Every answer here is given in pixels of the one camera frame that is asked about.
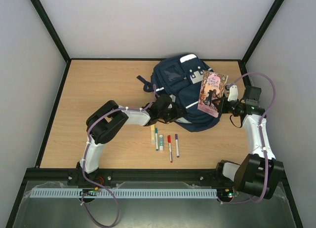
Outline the illustrated book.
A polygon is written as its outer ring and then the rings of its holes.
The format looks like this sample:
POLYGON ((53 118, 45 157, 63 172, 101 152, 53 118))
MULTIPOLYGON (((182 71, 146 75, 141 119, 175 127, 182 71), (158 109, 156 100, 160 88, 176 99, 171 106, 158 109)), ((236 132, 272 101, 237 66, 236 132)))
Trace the illustrated book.
POLYGON ((212 100, 223 97, 227 80, 228 75, 203 71, 197 109, 217 118, 219 112, 212 104, 212 100))

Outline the navy blue student backpack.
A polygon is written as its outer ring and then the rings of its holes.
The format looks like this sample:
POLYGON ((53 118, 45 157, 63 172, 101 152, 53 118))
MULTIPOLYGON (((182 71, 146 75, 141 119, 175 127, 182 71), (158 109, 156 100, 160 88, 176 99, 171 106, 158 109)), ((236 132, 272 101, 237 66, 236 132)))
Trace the navy blue student backpack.
POLYGON ((201 132, 217 125, 217 118, 198 110, 203 71, 213 71, 195 54, 182 54, 160 61, 153 70, 150 81, 137 76, 145 92, 156 96, 169 95, 173 102, 182 105, 187 115, 175 121, 189 132, 201 132))

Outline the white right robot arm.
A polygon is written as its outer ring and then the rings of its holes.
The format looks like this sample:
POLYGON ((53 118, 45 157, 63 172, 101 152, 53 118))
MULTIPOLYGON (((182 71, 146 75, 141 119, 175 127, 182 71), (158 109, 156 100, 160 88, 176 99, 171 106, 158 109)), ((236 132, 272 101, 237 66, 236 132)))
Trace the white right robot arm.
POLYGON ((231 117, 239 117, 241 128, 246 132, 249 153, 241 164, 227 160, 217 163, 215 179, 220 184, 233 182, 235 191, 246 193, 250 199, 260 202, 272 198, 284 172, 283 163, 276 160, 266 131, 266 111, 259 106, 261 89, 245 88, 238 99, 236 85, 226 85, 227 97, 213 100, 218 110, 231 117))

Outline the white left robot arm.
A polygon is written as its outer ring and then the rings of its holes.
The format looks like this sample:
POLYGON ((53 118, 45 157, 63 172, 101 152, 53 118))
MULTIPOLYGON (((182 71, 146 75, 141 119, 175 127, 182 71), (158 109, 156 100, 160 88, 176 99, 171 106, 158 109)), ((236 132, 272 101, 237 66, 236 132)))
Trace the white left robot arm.
POLYGON ((173 102, 167 94, 153 96, 140 108, 118 105, 108 101, 86 121, 87 142, 79 164, 85 174, 96 171, 105 144, 111 141, 124 125, 151 126, 156 122, 168 124, 186 116, 184 106, 173 102))

